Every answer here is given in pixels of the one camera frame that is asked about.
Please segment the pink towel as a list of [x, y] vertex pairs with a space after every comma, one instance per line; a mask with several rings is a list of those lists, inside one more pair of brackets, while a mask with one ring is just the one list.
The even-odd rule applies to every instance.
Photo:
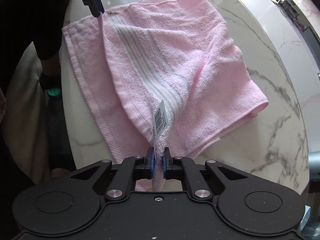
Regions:
[[141, 0], [87, 16], [62, 30], [71, 65], [112, 157], [155, 149], [196, 158], [268, 106], [227, 23], [207, 0]]

